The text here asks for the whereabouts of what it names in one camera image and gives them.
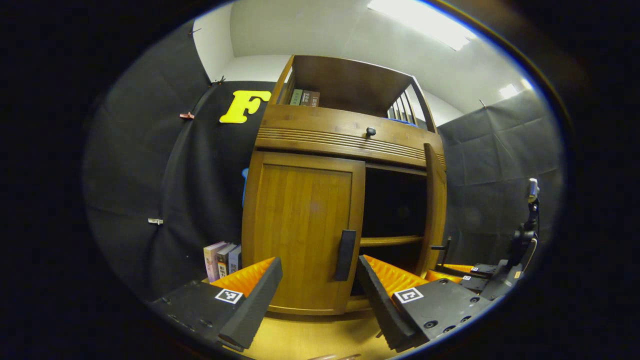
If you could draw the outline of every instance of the wooden floor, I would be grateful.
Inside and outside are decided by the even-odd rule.
[[[389,350],[371,310],[339,316],[301,316],[267,312],[253,343],[242,355],[258,360],[306,360],[335,354],[340,359],[379,360],[398,355]]]

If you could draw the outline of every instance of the white wall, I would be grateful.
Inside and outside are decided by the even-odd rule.
[[[432,93],[424,90],[422,92],[424,93],[425,99],[427,99],[427,104],[429,104],[429,109],[431,109],[431,116],[433,116],[433,122],[436,127],[464,115],[462,111],[454,108],[448,102],[445,102]]]
[[[231,7],[233,3],[218,7],[200,16],[193,23],[193,41],[209,80],[219,80],[223,67],[233,60],[231,45]]]
[[[278,81],[289,57],[291,55],[240,56],[229,61],[221,70],[221,74],[228,81]],[[444,102],[441,98],[424,90],[422,92],[427,99],[433,122],[436,126],[464,115],[460,110]],[[417,103],[417,99],[412,92],[409,92],[409,98],[412,104]],[[424,119],[419,107],[416,109],[414,106],[414,110],[419,119]]]
[[[240,56],[228,62],[221,73],[225,81],[278,81],[291,55]]]

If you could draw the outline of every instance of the wooden cabinet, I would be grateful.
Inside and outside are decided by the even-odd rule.
[[[319,107],[289,105],[295,88],[319,92]],[[416,106],[407,103],[408,88]],[[414,108],[426,125],[418,126]],[[438,255],[430,246],[442,243],[445,170],[413,76],[292,56],[265,109],[244,198],[243,263],[282,259],[269,310],[334,315],[366,307],[354,282],[359,254],[424,276]],[[345,230],[355,232],[347,250]]]
[[[280,256],[282,281],[269,310],[344,312],[362,228],[365,163],[277,152],[253,153],[243,216],[243,261]],[[335,281],[343,230],[356,241],[345,281]]]

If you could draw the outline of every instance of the orange foam pad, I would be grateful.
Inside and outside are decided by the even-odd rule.
[[[408,271],[387,264],[384,261],[374,259],[368,255],[364,255],[364,258],[378,276],[380,283],[384,286],[389,297],[393,296],[396,291],[413,288],[429,282]]]
[[[453,270],[457,270],[457,271],[462,271],[462,272],[471,272],[471,268],[474,267],[473,265],[451,265],[451,264],[445,264],[444,267],[446,268],[450,268]]]
[[[264,275],[264,272],[267,271],[269,265],[271,265],[274,259],[275,257],[262,260],[259,263],[255,263],[249,267],[240,269],[233,274],[222,277],[211,284],[219,288],[239,291],[243,293],[245,297],[249,297],[249,294],[258,281],[260,281],[260,278]]]

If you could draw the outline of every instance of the cabinet door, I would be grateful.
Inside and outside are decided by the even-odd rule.
[[[341,314],[351,292],[364,209],[365,163],[254,151],[243,213],[243,263],[280,256],[270,311]],[[346,281],[334,281],[342,230],[356,231]]]

